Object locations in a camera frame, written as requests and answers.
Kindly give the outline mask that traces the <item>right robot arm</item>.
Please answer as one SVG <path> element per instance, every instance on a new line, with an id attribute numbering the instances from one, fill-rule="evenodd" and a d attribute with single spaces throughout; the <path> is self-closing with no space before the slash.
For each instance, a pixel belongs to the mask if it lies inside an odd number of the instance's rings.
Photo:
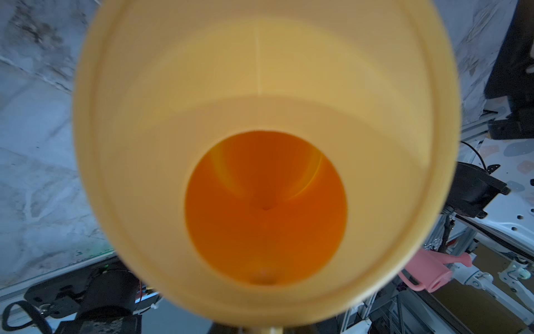
<path id="1" fill-rule="evenodd" d="M 460 80 L 462 144 L 447 203 L 500 244 L 533 250 L 533 3 L 438 1 Z"/>

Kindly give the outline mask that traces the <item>yellow plastic watering can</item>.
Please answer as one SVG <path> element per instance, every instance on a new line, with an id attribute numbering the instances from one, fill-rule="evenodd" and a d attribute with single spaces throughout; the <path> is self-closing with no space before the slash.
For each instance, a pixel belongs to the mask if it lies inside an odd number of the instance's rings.
<path id="1" fill-rule="evenodd" d="M 421 248 L 456 169 L 432 1 L 103 1 L 73 94 L 107 239 L 217 322 L 311 324 Z"/>

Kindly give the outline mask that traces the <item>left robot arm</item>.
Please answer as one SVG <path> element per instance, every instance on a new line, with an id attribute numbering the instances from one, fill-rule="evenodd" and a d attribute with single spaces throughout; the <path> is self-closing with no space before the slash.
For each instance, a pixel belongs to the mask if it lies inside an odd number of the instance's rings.
<path id="1" fill-rule="evenodd" d="M 161 295 L 118 257 L 1 295 L 1 332 L 140 333 Z"/>

